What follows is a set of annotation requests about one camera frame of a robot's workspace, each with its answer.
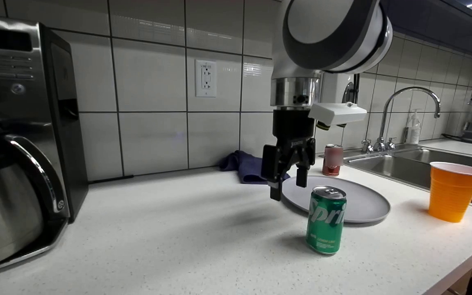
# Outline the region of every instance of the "electrical outlet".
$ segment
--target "electrical outlet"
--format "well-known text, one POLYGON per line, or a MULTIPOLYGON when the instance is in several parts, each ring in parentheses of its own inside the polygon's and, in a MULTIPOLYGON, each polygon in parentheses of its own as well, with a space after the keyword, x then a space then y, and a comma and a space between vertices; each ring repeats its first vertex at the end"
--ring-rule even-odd
POLYGON ((216 62, 196 60, 196 96, 217 96, 216 62))

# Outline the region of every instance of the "red can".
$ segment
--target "red can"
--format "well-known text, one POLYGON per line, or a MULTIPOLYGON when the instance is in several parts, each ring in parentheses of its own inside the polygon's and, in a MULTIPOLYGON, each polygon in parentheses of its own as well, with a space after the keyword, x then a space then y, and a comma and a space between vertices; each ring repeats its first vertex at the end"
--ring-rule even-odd
POLYGON ((342 147, 335 144, 327 144, 322 153, 322 173, 335 176, 340 166, 342 147))

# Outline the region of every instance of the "bottle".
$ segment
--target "bottle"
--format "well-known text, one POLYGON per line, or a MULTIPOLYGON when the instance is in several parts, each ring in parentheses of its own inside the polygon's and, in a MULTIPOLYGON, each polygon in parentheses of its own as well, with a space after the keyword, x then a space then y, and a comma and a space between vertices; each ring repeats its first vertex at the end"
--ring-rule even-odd
POLYGON ((406 122, 406 142, 407 144, 419 144, 419 119, 416 109, 409 114, 406 122))

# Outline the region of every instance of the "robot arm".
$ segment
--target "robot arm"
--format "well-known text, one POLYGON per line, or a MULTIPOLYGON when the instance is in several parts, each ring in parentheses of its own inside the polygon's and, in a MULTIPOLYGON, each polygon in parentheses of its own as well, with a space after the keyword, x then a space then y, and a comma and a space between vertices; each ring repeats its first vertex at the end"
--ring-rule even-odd
POLYGON ((271 104, 275 145, 263 145, 262 176, 280 199, 281 175, 298 165, 306 184, 314 163, 314 119, 327 129, 365 117, 342 101, 345 73, 375 65, 389 47, 391 24, 378 0, 283 0, 273 40, 271 104))

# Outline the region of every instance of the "countertop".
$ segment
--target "countertop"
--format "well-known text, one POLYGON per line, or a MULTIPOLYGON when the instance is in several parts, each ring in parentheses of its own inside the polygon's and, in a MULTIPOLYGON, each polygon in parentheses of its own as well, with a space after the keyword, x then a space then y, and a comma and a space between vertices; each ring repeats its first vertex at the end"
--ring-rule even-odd
POLYGON ((91 184, 57 247, 0 271, 0 293, 424 293, 472 255, 472 206, 445 222, 424 212, 427 189, 345 165, 339 176, 391 211, 344 227, 335 255, 309 250, 306 219, 265 184, 204 168, 91 184))

